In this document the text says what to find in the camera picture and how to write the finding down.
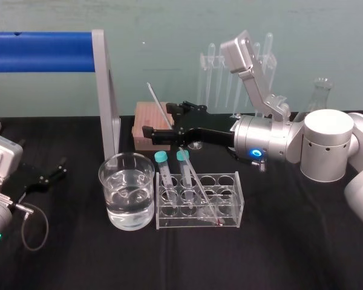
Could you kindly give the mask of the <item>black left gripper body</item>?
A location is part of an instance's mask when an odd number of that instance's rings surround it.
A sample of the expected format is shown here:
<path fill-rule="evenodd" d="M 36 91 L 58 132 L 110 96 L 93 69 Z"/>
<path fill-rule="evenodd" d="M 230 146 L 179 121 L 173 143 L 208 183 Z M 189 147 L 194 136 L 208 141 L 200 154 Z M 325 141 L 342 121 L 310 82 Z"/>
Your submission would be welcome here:
<path fill-rule="evenodd" d="M 13 202 L 19 202 L 30 193 L 46 192 L 52 180 L 52 174 L 22 163 L 5 181 L 5 195 L 10 197 Z"/>

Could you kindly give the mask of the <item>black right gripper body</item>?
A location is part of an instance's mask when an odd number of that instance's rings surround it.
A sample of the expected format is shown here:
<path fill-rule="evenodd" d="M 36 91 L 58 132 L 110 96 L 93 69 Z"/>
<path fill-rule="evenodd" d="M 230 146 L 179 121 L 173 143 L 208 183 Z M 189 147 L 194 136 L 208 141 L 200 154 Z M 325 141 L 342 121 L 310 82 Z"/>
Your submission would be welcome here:
<path fill-rule="evenodd" d="M 172 144 L 186 146 L 201 141 L 209 144 L 233 147 L 231 128 L 237 121 L 227 114 L 210 114 L 206 111 L 190 110 L 177 117 L 173 128 Z"/>

